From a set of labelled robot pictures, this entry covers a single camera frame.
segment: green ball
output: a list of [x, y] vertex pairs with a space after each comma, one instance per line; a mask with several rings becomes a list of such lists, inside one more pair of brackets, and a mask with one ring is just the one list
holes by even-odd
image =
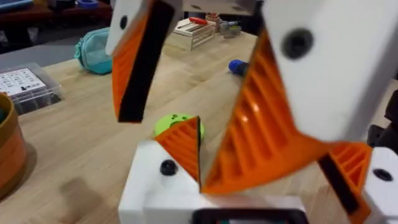
[[[169, 127], [173, 126], [174, 124], [181, 121], [185, 121], [190, 118], [193, 118], [193, 116], [183, 113], [166, 115], [156, 122], [154, 134], [155, 136], [158, 136], [162, 132], [166, 131]], [[205, 137], [205, 127], [203, 126], [203, 123], [200, 122], [200, 138], [203, 139], [204, 137]]]

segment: wooden tabletop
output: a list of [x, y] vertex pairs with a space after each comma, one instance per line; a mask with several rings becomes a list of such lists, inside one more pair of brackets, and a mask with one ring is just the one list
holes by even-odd
[[[249, 34], [217, 37], [192, 52], [166, 45], [142, 124], [116, 122], [110, 75], [90, 75], [76, 60], [44, 68], [62, 85], [65, 100], [20, 117], [28, 175], [0, 203], [0, 223], [119, 223], [117, 206], [137, 143], [151, 138], [162, 116], [188, 113], [200, 115], [206, 146], [217, 145], [241, 85], [228, 63], [248, 60], [255, 41]], [[311, 223], [347, 223], [316, 164], [254, 190], [300, 196]]]

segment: teal pouch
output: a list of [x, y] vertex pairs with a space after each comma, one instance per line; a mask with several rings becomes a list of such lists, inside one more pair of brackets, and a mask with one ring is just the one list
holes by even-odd
[[75, 58], [80, 65], [95, 74], [112, 72], [112, 58], [105, 54], [109, 27], [88, 32], [76, 44]]

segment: orange bowl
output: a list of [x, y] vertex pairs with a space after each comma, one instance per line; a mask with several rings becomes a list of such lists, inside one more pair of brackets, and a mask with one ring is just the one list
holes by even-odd
[[0, 108], [6, 112], [6, 119], [0, 121], [0, 198], [3, 198], [24, 175], [26, 149], [14, 103], [3, 93], [0, 93]]

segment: orange gripper pad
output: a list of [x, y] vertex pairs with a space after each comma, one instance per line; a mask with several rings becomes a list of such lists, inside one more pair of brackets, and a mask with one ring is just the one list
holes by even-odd
[[[361, 194], [368, 173], [371, 154], [372, 148], [363, 142], [341, 143], [329, 152], [330, 158], [358, 203], [357, 209], [348, 214], [352, 224], [364, 223], [371, 212]], [[333, 180], [333, 177], [328, 177], [326, 173], [325, 175], [329, 182], [331, 182], [331, 179]]]
[[200, 147], [200, 119], [194, 117], [169, 127], [155, 140], [198, 181], [198, 153]]
[[136, 28], [126, 43], [123, 44], [119, 52], [113, 57], [112, 65], [112, 89], [113, 89], [113, 105], [116, 117], [119, 117], [120, 105], [127, 84], [130, 80], [132, 68], [140, 46], [142, 36], [144, 35], [148, 14], [145, 14], [141, 21], [138, 22]]
[[272, 48], [263, 32], [201, 192], [227, 194], [266, 184], [305, 167], [334, 145], [295, 128]]

